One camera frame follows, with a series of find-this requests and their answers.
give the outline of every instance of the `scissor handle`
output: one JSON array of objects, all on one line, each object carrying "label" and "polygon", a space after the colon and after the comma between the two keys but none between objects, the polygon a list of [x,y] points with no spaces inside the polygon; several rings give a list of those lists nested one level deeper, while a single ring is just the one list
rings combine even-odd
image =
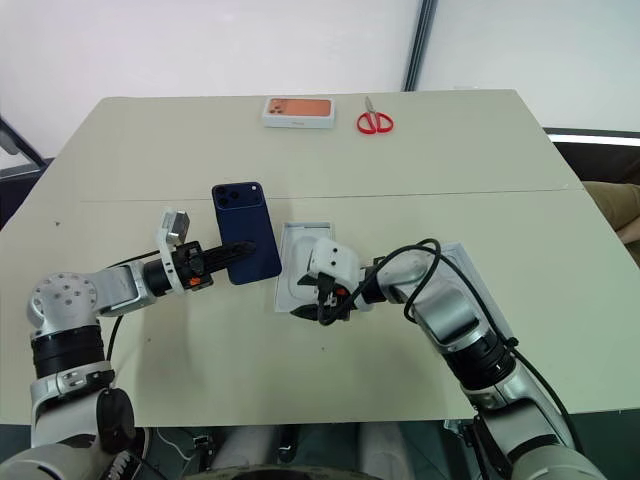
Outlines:
[{"label": "scissor handle", "polygon": [[[386,120],[387,122],[385,127],[382,126],[382,120]],[[393,130],[393,119],[386,113],[376,112],[376,122],[378,123],[378,133],[387,133]]]},{"label": "scissor handle", "polygon": [[[386,125],[382,125],[382,120],[387,122]],[[358,117],[356,122],[358,130],[366,135],[373,135],[374,133],[387,133],[393,129],[393,120],[389,115],[380,112],[364,112]]]},{"label": "scissor handle", "polygon": [[[368,126],[362,124],[363,119],[366,120],[365,123]],[[364,133],[366,135],[372,135],[376,133],[376,123],[369,112],[364,112],[358,117],[358,120],[356,121],[356,127],[358,127],[358,130],[360,130],[361,133]]]}]

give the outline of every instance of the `orange phone box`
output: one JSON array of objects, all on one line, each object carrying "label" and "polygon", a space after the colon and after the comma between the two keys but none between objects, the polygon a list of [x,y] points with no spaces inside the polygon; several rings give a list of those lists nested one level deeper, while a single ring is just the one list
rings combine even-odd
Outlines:
[{"label": "orange phone box", "polygon": [[335,114],[331,98],[269,97],[262,121],[265,127],[332,128]]}]

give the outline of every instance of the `red scissors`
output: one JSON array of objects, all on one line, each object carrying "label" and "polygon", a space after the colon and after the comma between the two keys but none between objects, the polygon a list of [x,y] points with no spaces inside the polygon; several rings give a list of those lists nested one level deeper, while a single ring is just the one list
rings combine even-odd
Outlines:
[{"label": "red scissors", "polygon": [[364,104],[367,107],[367,111],[360,115],[356,121],[358,130],[367,135],[387,133],[393,130],[393,120],[391,117],[386,113],[376,112],[369,97],[365,98]]}]

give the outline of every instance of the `black cable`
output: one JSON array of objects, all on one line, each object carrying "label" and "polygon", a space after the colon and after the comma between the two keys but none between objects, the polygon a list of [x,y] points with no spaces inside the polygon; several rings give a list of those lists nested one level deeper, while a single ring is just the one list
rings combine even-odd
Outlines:
[{"label": "black cable", "polygon": [[418,286],[413,291],[413,293],[409,296],[409,298],[407,299],[404,305],[404,312],[403,312],[404,318],[406,318],[407,320],[413,323],[416,323],[416,319],[413,318],[410,313],[411,307],[413,307],[413,302],[415,302],[416,298],[418,298],[418,295],[420,295],[420,292],[422,292],[424,287],[427,286],[427,283],[429,283],[429,280],[431,280],[431,277],[433,277],[434,273],[436,273],[436,269],[440,264],[440,258],[442,257],[442,248],[440,246],[440,242],[438,242],[435,238],[427,238],[425,240],[422,240],[421,242],[418,242],[416,245],[424,246],[427,243],[432,243],[433,246],[435,247],[434,248],[435,253],[433,254],[433,262],[431,262],[431,266],[429,267],[429,270],[427,270],[427,273],[425,274],[424,278],[418,284]]},{"label": "black cable", "polygon": [[127,453],[129,453],[129,455],[131,455],[138,463],[141,463],[142,465],[147,467],[149,470],[151,470],[158,478],[161,478],[162,480],[169,480],[167,477],[165,477],[162,474],[160,470],[158,470],[156,467],[154,467],[149,462],[147,462],[146,459],[139,457],[137,454],[135,454],[131,450],[127,450]]},{"label": "black cable", "polygon": [[473,425],[467,425],[464,428],[467,431],[467,438],[469,439],[471,448],[473,448],[473,453],[476,456],[476,462],[478,462],[478,469],[480,470],[480,475],[478,475],[478,478],[482,478],[482,480],[490,480],[489,472],[487,471],[487,465],[484,461],[484,457],[482,456],[482,450],[480,449],[480,442],[478,441],[478,436],[476,435],[476,430]]},{"label": "black cable", "polygon": [[395,249],[393,252],[391,252],[389,255],[387,255],[386,257],[384,257],[382,260],[380,260],[369,272],[369,274],[364,278],[364,280],[362,281],[362,283],[360,283],[360,285],[358,285],[358,287],[344,300],[344,302],[336,309],[335,312],[333,312],[333,315],[328,318],[327,320],[325,320],[325,322],[323,323],[323,325],[331,325],[333,322],[335,322],[338,317],[344,313],[345,310],[351,308],[351,306],[354,304],[354,301],[356,298],[358,298],[358,295],[360,295],[363,290],[365,288],[367,288],[369,286],[369,284],[371,282],[373,282],[376,278],[376,275],[378,274],[378,272],[380,270],[382,270],[384,268],[385,265],[387,265],[391,260],[393,260],[395,257],[397,257],[398,255],[400,255],[401,253],[404,252],[408,252],[410,250],[423,250],[423,251],[428,251],[428,252],[435,252],[435,250],[432,250],[430,248],[424,247],[422,246],[425,243],[434,243],[434,245],[437,245],[438,248],[440,246],[440,243],[435,240],[435,239],[425,239],[422,240],[421,242],[418,242],[415,245],[405,245],[404,247],[400,247]]},{"label": "black cable", "polygon": [[[433,245],[436,246],[436,248],[433,249],[433,248],[425,247],[424,245],[427,244],[427,243],[432,243]],[[547,382],[547,380],[542,376],[542,374],[533,366],[533,364],[529,360],[527,360],[527,358],[521,352],[516,350],[516,347],[518,346],[518,343],[519,343],[518,339],[516,339],[515,337],[507,338],[504,335],[504,333],[502,332],[502,330],[500,328],[498,328],[498,325],[496,325],[496,322],[493,319],[493,316],[491,315],[491,312],[489,312],[489,309],[487,308],[486,304],[484,303],[484,300],[482,299],[482,297],[480,296],[480,294],[478,293],[476,288],[469,281],[469,279],[462,272],[462,270],[460,270],[457,267],[457,265],[455,263],[453,263],[446,256],[442,255],[442,252],[441,252],[441,249],[440,249],[440,243],[437,240],[435,240],[435,239],[426,239],[426,240],[423,240],[421,242],[418,242],[415,245],[406,245],[404,247],[400,247],[400,248],[394,250],[393,252],[391,252],[389,255],[387,255],[383,260],[381,260],[369,272],[369,274],[364,278],[364,280],[358,286],[358,288],[356,288],[353,291],[353,293],[351,295],[349,295],[345,299],[345,301],[342,303],[342,305],[335,311],[333,316],[326,321],[325,324],[326,325],[330,325],[331,323],[333,323],[338,318],[338,316],[342,312],[344,312],[344,310],[346,310],[347,308],[351,308],[351,306],[354,303],[354,300],[376,278],[378,272],[380,270],[382,270],[382,268],[385,265],[387,265],[392,259],[394,259],[398,255],[400,255],[401,253],[406,252],[406,251],[410,251],[410,250],[419,250],[419,251],[424,251],[424,252],[432,254],[434,256],[433,263],[436,264],[436,267],[437,267],[437,263],[439,261],[442,261],[445,264],[447,264],[447,266],[449,268],[451,268],[451,270],[454,271],[454,273],[460,278],[460,280],[462,280],[462,283],[465,284],[467,289],[471,292],[471,295],[473,295],[473,298],[475,298],[476,302],[478,302],[478,305],[480,306],[480,310],[482,310],[482,313],[485,316],[485,318],[487,319],[487,322],[489,322],[489,325],[494,330],[496,335],[498,335],[498,337],[500,338],[502,343],[504,343],[504,345],[509,349],[509,351],[518,360],[520,360],[520,362],[524,365],[524,367],[527,370],[529,370],[529,372],[531,372],[531,374],[536,378],[536,380],[538,380],[538,382],[540,382],[540,384],[543,386],[543,388],[547,391],[549,396],[552,398],[553,402],[556,404],[556,407],[560,411],[560,415],[562,416],[564,422],[567,424],[567,428],[569,430],[569,433],[571,434],[571,438],[573,439],[573,443],[575,445],[576,451],[581,453],[582,455],[584,455],[584,448],[583,448],[582,442],[580,441],[580,438],[578,437],[578,432],[577,432],[577,430],[575,428],[573,420],[571,419],[571,417],[569,415],[569,412],[567,411],[566,407],[562,403],[562,400],[560,400],[560,397],[558,396],[556,391],[549,384],[549,382]],[[435,268],[430,268],[427,271],[427,274],[425,275],[425,277],[427,278],[427,281],[426,282],[424,280],[421,281],[420,284],[418,285],[418,287],[416,288],[416,290],[414,290],[414,292],[411,294],[411,297],[409,297],[409,299],[407,299],[407,303],[406,303],[405,309],[404,309],[405,317],[408,320],[410,320],[410,321],[412,321],[414,323],[415,323],[415,319],[413,319],[413,317],[411,317],[408,314],[408,312],[410,311],[411,307],[413,306],[413,301],[420,294],[420,291],[422,289],[424,289],[424,287],[426,286],[427,282],[433,276],[434,273],[435,273]]]},{"label": "black cable", "polygon": [[111,329],[111,336],[109,337],[109,347],[107,348],[107,362],[111,361],[113,345],[116,343],[116,334],[118,333],[118,328],[120,328],[122,317],[124,317],[124,315],[119,315],[118,318],[116,318],[116,323],[113,324],[113,328]]},{"label": "black cable", "polygon": [[[133,262],[134,260],[141,260],[143,258],[152,257],[160,253],[158,250],[154,250],[153,252],[143,253],[142,255],[136,255],[135,257],[127,258],[126,260],[122,260],[121,262],[114,263],[113,265],[109,265],[107,268],[117,267],[123,263]],[[122,322],[122,317],[124,315],[119,315],[116,319],[116,322],[113,324],[113,329],[111,330],[111,336],[109,337],[109,346],[107,347],[107,361],[111,361],[111,354],[113,353],[113,345],[116,343],[116,334],[118,333],[118,328],[120,328],[120,322]]]},{"label": "black cable", "polygon": [[143,253],[142,255],[136,255],[135,257],[127,258],[126,260],[121,260],[120,262],[114,263],[113,265],[109,265],[107,268],[117,267],[118,265],[122,265],[123,263],[133,262],[134,260],[142,260],[143,258],[152,257],[154,255],[158,255],[160,253],[159,250],[154,250],[153,252]]}]

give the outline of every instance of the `smartphone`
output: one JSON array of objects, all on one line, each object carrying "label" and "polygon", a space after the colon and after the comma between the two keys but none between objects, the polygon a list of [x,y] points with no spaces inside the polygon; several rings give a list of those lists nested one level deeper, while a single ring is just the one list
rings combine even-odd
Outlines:
[{"label": "smartphone", "polygon": [[229,267],[234,285],[277,277],[282,271],[267,202],[258,182],[216,185],[211,189],[222,243],[253,242],[251,256]]}]

